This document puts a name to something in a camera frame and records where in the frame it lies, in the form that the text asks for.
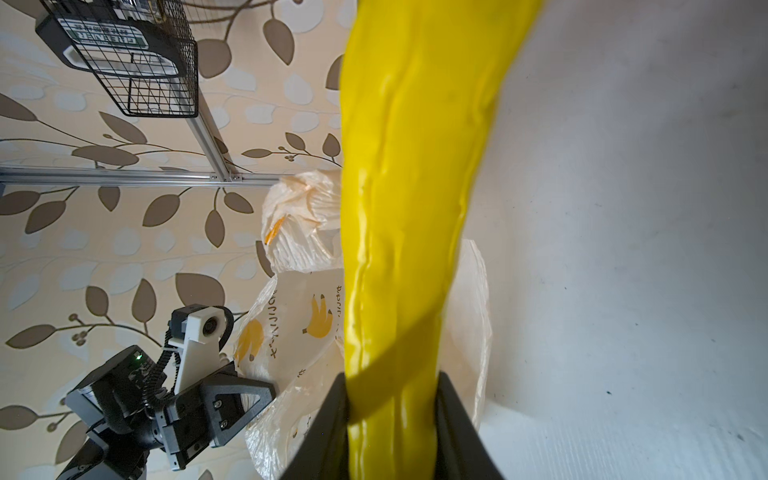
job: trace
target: black cable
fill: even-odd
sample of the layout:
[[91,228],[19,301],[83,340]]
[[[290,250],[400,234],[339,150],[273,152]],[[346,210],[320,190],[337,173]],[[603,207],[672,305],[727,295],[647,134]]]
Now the black cable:
[[181,355],[179,355],[179,352],[174,352],[174,360],[176,360],[176,376],[174,377],[174,386],[170,388],[171,393],[176,389],[176,382],[179,380],[179,368],[181,367]]
[[[157,359],[157,363],[154,364],[154,367],[150,372],[147,374],[147,377],[144,379],[144,388],[141,390],[141,402],[144,404],[144,411],[147,413],[147,416],[150,418],[154,417],[154,411],[158,409],[162,409],[165,405],[165,402],[163,399],[159,399],[157,397],[157,392],[160,390],[161,385],[161,378],[163,375],[163,370],[165,370],[165,367],[168,365],[168,361],[170,360],[171,352],[169,350],[170,345],[168,344],[168,341],[170,340],[170,328],[165,333],[165,349],[160,354],[160,358]],[[178,370],[178,363],[176,367],[176,377],[179,376],[179,370]]]
[[96,397],[96,401],[99,407],[101,407],[102,413],[104,413],[104,420],[112,432],[118,435],[130,433],[131,427],[125,422],[123,410],[114,397],[114,388],[110,385],[109,381],[102,379],[94,382],[91,385],[91,391]]
[[227,340],[230,339],[230,335],[232,335],[232,329],[235,327],[235,315],[232,314],[232,310],[225,306],[214,305],[214,307],[221,308],[224,311],[224,316],[227,318],[227,328],[219,339],[219,351],[221,351],[227,344]]

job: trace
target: banana print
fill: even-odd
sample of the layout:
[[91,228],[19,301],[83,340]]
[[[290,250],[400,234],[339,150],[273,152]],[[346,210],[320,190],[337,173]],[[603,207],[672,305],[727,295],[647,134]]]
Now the banana print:
[[237,348],[235,349],[235,363],[240,365],[243,359],[248,355],[248,359],[252,362],[256,357],[256,354],[261,348],[261,344],[264,341],[264,328],[259,323],[259,320],[253,319],[248,322],[243,328],[243,332],[240,334],[240,338],[237,339]]
[[322,339],[331,331],[333,324],[333,312],[328,310],[326,313],[326,296],[320,295],[320,307],[317,306],[317,300],[312,295],[312,319],[310,325],[303,329],[301,333],[309,333],[315,338]]

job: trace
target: metal frame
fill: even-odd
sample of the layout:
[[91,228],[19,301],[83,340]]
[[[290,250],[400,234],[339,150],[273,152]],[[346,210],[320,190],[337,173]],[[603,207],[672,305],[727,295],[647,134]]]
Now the metal frame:
[[231,182],[234,180],[234,176],[227,168],[227,164],[224,162],[224,156],[219,151],[219,147],[216,145],[214,136],[211,134],[208,125],[206,125],[203,115],[199,114],[195,118],[188,118],[187,123],[192,130],[192,134],[197,139],[197,143],[200,144],[200,148],[203,149],[203,153],[210,162],[210,166],[216,173],[216,178],[212,180],[220,180],[224,182]]
[[238,174],[222,181],[213,173],[148,170],[90,170],[83,168],[0,167],[0,184],[115,185],[136,187],[269,187],[280,175]]
[[269,187],[280,181],[278,174],[240,174],[227,168],[202,114],[187,118],[192,133],[205,153],[213,172],[176,170],[107,170],[65,167],[0,167],[3,184],[23,185],[114,185],[135,187]]

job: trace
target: wall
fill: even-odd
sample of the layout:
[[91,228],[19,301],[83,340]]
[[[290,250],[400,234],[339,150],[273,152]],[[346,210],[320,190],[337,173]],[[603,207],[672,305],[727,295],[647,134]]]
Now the wall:
[[[10,3],[29,13],[42,8],[37,0]],[[3,2],[0,94],[3,165],[93,168],[93,161],[71,154],[98,144],[135,154],[103,149],[96,157],[102,167],[210,171],[186,121],[124,117],[92,74],[58,60],[35,34],[31,16]]]
[[[53,479],[79,449],[83,424],[60,401],[86,373],[134,344],[157,358],[185,304],[223,304],[237,318],[269,278],[254,248],[266,189],[61,188],[10,187],[0,200],[3,478]],[[182,474],[162,452],[149,470],[150,480],[257,478],[242,435]]]
[[[354,0],[185,8],[200,91],[238,170],[340,168],[338,74]],[[0,3],[0,162],[89,168],[75,149],[98,144],[112,147],[98,152],[101,167],[210,171],[184,120],[126,118],[92,75],[65,67],[35,34],[41,12],[38,0]]]
[[507,478],[768,478],[768,8],[548,2],[465,237]]

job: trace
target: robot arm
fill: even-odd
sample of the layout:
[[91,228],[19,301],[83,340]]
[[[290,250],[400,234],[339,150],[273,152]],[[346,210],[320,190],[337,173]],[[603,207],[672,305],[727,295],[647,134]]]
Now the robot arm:
[[[168,323],[157,363],[130,346],[89,373],[66,404],[88,425],[88,440],[58,480],[139,480],[162,449],[183,470],[207,446],[226,445],[275,398],[274,386],[237,376],[219,352],[233,328],[224,307],[186,306]],[[173,392],[161,388],[172,354],[180,362]],[[245,410],[241,395],[254,398]]]

